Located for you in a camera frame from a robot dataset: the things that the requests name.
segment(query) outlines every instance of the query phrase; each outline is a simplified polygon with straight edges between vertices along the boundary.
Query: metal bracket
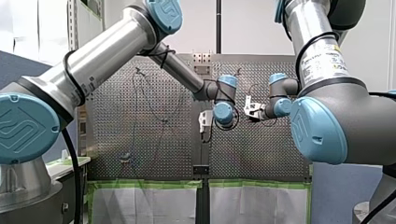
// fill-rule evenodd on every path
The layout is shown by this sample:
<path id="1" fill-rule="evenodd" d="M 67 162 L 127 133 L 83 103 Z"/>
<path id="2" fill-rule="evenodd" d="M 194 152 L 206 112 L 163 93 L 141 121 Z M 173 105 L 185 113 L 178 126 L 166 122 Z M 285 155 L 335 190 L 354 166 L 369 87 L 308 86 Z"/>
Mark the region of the metal bracket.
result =
<path id="1" fill-rule="evenodd" d="M 192 171 L 195 175 L 209 175 L 208 165 L 194 165 Z"/>
<path id="2" fill-rule="evenodd" d="M 69 49 L 78 49 L 78 14 L 77 0 L 68 0 L 67 2 L 67 29 L 69 35 Z"/>
<path id="3" fill-rule="evenodd" d="M 212 110 L 206 110 L 204 112 L 201 112 L 199 114 L 199 132 L 203 133 L 205 131 L 205 127 L 210 127 L 212 126 L 212 120 L 213 120 L 213 111 Z"/>
<path id="4" fill-rule="evenodd" d="M 245 100 L 245 107 L 244 107 L 246 116 L 248 116 L 250 119 L 260 120 L 260 112 L 264 108 L 265 108 L 264 104 L 251 103 L 251 96 L 247 95 L 247 98 Z"/>

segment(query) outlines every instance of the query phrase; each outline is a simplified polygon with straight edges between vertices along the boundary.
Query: pegboard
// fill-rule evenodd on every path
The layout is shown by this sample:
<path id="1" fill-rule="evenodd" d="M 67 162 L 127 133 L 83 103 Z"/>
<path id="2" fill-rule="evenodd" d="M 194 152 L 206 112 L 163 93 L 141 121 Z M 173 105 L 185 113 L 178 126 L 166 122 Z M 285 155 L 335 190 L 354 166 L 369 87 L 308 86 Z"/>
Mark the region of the pegboard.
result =
<path id="1" fill-rule="evenodd" d="M 89 179 L 192 179 L 191 94 L 152 60 L 125 64 L 87 113 Z"/>
<path id="2" fill-rule="evenodd" d="M 192 66 L 190 55 L 182 58 Z M 309 163 L 292 142 L 289 120 L 279 119 L 267 127 L 273 122 L 250 123 L 243 112 L 252 85 L 253 102 L 268 103 L 269 76 L 277 72 L 293 76 L 293 57 L 211 55 L 210 65 L 214 78 L 239 70 L 240 123 L 229 132 L 213 127 L 209 178 L 309 181 Z M 194 178 L 194 150 L 202 147 L 193 141 L 201 136 L 192 131 L 199 127 L 191 93 L 156 63 L 131 60 L 88 100 L 89 179 Z M 127 153 L 130 162 L 121 163 Z"/>
<path id="3" fill-rule="evenodd" d="M 247 94 L 252 102 L 269 103 L 272 74 L 295 76 L 294 57 L 213 55 L 212 64 L 214 77 L 238 74 L 235 101 L 241 118 L 232 131 L 213 129 L 210 178 L 309 181 L 309 162 L 293 144 L 289 118 L 252 123 L 243 116 Z"/>

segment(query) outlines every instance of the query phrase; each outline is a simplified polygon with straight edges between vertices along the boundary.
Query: blue joint cap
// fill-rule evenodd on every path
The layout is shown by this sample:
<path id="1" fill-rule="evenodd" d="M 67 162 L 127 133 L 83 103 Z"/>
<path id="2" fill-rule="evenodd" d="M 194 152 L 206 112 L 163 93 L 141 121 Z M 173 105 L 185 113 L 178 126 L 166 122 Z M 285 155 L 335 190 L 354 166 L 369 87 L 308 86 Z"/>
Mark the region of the blue joint cap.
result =
<path id="1" fill-rule="evenodd" d="M 0 94 L 0 164 L 32 161 L 55 143 L 60 121 L 46 103 L 20 93 Z"/>
<path id="2" fill-rule="evenodd" d="M 166 34 L 180 29 L 183 14 L 178 0 L 146 0 L 146 5 L 152 19 Z"/>
<path id="3" fill-rule="evenodd" d="M 218 81 L 236 88 L 236 85 L 238 83 L 238 78 L 236 78 L 235 76 L 232 76 L 232 75 L 223 75 L 223 76 L 219 77 Z"/>
<path id="4" fill-rule="evenodd" d="M 274 114 L 278 118 L 285 117 L 290 114 L 291 111 L 291 100 L 288 98 L 282 98 L 276 101 L 274 106 Z"/>
<path id="5" fill-rule="evenodd" d="M 213 116 L 221 125 L 228 125 L 233 122 L 233 107 L 227 102 L 219 102 L 213 108 Z"/>
<path id="6" fill-rule="evenodd" d="M 275 73 L 273 75 L 270 76 L 270 85 L 272 85 L 273 83 L 278 82 L 279 80 L 285 79 L 288 76 L 286 76 L 283 73 Z"/>
<path id="7" fill-rule="evenodd" d="M 311 161 L 341 164 L 347 159 L 347 140 L 332 111 L 321 101 L 302 97 L 294 101 L 291 135 L 300 152 Z"/>

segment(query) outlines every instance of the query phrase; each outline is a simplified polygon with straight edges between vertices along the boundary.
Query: white label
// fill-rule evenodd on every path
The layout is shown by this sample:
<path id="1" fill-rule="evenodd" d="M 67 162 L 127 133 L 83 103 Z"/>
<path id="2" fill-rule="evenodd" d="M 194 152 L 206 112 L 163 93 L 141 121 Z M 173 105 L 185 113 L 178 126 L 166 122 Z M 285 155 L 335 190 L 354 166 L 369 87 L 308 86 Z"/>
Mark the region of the white label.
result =
<path id="1" fill-rule="evenodd" d="M 348 77 L 343 55 L 336 45 L 326 45 L 319 53 L 301 61 L 305 83 L 330 77 Z"/>

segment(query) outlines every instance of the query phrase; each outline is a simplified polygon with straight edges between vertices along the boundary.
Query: black pole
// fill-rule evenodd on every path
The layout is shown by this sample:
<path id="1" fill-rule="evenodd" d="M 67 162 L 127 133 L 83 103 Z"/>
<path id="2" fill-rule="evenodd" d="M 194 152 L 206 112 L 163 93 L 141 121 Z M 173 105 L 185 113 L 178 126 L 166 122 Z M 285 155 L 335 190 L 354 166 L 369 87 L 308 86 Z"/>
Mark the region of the black pole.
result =
<path id="1" fill-rule="evenodd" d="M 216 6 L 216 53 L 221 54 L 221 0 Z"/>

